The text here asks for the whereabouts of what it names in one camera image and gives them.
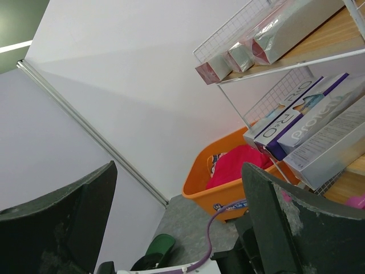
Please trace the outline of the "silver toothpaste box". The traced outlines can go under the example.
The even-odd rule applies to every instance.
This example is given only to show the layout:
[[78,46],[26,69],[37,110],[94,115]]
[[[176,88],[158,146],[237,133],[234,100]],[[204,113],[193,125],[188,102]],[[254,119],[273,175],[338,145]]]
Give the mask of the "silver toothpaste box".
[[286,155],[333,120],[364,94],[364,81],[341,83],[278,139]]
[[317,190],[364,154],[364,98],[360,98],[301,144],[284,162]]

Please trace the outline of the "red 3D toothpaste box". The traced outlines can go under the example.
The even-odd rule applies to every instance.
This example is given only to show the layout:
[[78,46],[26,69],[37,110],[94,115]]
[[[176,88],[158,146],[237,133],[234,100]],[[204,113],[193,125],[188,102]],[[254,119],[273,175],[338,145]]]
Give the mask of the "red 3D toothpaste box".
[[222,54],[217,54],[203,62],[195,70],[207,85],[221,82],[232,72]]
[[343,6],[343,1],[278,1],[254,30],[255,63],[276,62]]

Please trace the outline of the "purple white toothpaste box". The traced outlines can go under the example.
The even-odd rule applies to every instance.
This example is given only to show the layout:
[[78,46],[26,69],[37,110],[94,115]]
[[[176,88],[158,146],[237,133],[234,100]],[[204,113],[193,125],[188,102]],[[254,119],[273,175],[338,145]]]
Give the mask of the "purple white toothpaste box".
[[257,149],[257,146],[254,143],[254,139],[279,115],[281,114],[285,108],[287,103],[281,101],[277,104],[275,108],[273,108],[268,114],[266,114],[263,118],[258,120],[255,124],[248,129],[243,138],[249,146]]

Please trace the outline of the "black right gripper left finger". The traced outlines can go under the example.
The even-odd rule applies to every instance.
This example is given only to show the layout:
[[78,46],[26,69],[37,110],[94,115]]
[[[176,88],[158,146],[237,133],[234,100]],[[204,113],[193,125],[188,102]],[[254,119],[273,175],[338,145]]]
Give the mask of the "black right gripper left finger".
[[1,273],[93,273],[117,181],[111,161],[1,211]]

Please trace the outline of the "dark red toothpaste box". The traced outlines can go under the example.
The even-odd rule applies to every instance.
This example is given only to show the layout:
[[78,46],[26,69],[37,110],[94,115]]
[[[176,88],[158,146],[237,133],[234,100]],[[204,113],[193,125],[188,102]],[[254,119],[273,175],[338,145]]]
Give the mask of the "dark red toothpaste box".
[[233,72],[245,72],[254,66],[253,39],[241,37],[231,39],[224,52],[224,58]]

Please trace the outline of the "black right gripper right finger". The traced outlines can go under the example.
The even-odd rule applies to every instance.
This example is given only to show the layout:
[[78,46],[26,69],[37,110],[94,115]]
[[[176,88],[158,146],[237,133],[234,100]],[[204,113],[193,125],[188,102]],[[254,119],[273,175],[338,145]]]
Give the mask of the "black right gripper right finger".
[[364,210],[242,166],[265,273],[364,273]]

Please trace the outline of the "pink toothpaste box angled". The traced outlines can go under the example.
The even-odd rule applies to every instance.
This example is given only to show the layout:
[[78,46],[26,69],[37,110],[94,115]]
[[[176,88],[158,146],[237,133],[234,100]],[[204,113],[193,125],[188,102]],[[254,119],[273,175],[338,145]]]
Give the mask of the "pink toothpaste box angled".
[[357,209],[365,209],[365,194],[352,196],[346,201],[346,205]]

